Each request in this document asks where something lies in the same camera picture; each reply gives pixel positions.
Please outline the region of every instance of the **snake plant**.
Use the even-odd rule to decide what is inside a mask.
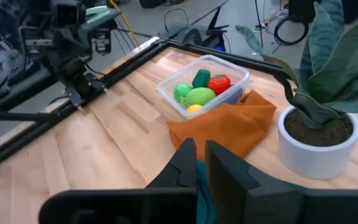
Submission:
[[[283,68],[288,102],[301,114],[308,128],[318,129],[344,113],[358,113],[358,23],[344,32],[341,0],[314,3],[316,17],[306,40],[299,70],[265,50],[247,27],[236,26],[249,46],[270,63]]]

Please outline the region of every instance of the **orange towel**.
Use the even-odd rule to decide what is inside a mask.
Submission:
[[[185,122],[168,121],[176,149],[186,138],[197,145],[197,158],[204,160],[205,142],[213,140],[244,158],[264,137],[273,121],[276,107],[257,92],[243,95],[237,105],[221,104],[214,110]]]

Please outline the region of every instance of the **wooden table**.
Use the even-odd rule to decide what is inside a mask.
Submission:
[[[166,49],[94,100],[85,112],[72,114],[4,161],[0,165],[0,224],[36,224],[41,204],[62,190],[145,187],[174,153],[166,122],[183,120],[158,93],[157,85],[198,56]],[[250,70],[250,89],[275,104],[277,111],[269,136],[246,161],[278,179],[307,187],[358,189],[358,145],[348,170],[334,179],[305,179],[286,169],[277,157],[276,123],[288,106],[283,88],[271,75]]]

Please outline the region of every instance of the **black metal frame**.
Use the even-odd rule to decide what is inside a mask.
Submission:
[[[227,60],[228,62],[234,63],[242,67],[258,70],[271,75],[274,74],[276,77],[288,78],[288,75],[282,70],[282,68],[271,63],[241,57],[226,52],[220,52],[206,47],[200,47],[195,45],[180,45],[180,43],[174,40],[160,39],[152,43],[143,51],[139,52],[137,55],[124,62],[122,65],[110,71],[105,77],[102,77],[100,80],[105,83],[107,88],[110,88],[118,81],[120,81],[121,79],[123,79],[124,77],[126,77],[127,75],[129,75],[130,73],[132,73],[140,66],[142,66],[150,59],[154,58],[156,55],[169,47],[174,47],[200,55],[215,55],[221,59]],[[92,102],[102,93],[104,93],[102,90],[96,91],[88,99],[86,99],[85,104]],[[34,139],[48,131],[50,128],[54,127],[56,124],[67,118],[76,110],[77,109],[68,101],[53,110],[50,113],[53,116],[50,116],[47,119],[36,121],[34,124],[14,136],[12,139],[0,145],[0,163],[7,159],[9,156],[13,155],[15,152],[22,149],[28,143],[32,142]]]

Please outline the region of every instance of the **teal fabric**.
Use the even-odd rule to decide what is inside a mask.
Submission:
[[[215,206],[209,191],[205,163],[197,160],[197,224],[217,223]]]

